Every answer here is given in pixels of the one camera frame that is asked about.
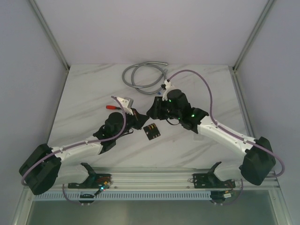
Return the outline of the black fuse box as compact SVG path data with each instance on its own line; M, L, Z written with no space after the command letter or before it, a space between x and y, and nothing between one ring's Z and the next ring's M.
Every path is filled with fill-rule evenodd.
M146 134L149 141L161 136L158 127L148 130L148 126L151 126L151 124L143 127L143 130L144 130L144 132L145 132L145 134Z

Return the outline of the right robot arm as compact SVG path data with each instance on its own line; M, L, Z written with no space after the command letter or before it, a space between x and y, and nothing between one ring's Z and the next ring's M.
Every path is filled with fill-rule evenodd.
M192 107L186 95L179 89L163 97L155 97L147 115L154 120L175 119L186 130L211 138L239 156L237 160L216 162L208 171L208 183L213 187L224 181L242 179L253 185L261 185L275 166L276 160L268 139L255 139L213 122L209 113Z

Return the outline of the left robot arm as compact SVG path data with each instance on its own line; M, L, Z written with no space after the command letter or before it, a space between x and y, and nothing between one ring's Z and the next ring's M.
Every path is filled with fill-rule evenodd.
M22 183L34 195L40 195L53 186L68 184L79 188L96 188L96 172L90 157L96 157L111 150L117 139L131 130L140 130L149 116L137 112L111 113L100 129L88 140L68 147L49 147L44 143L33 151L19 169Z

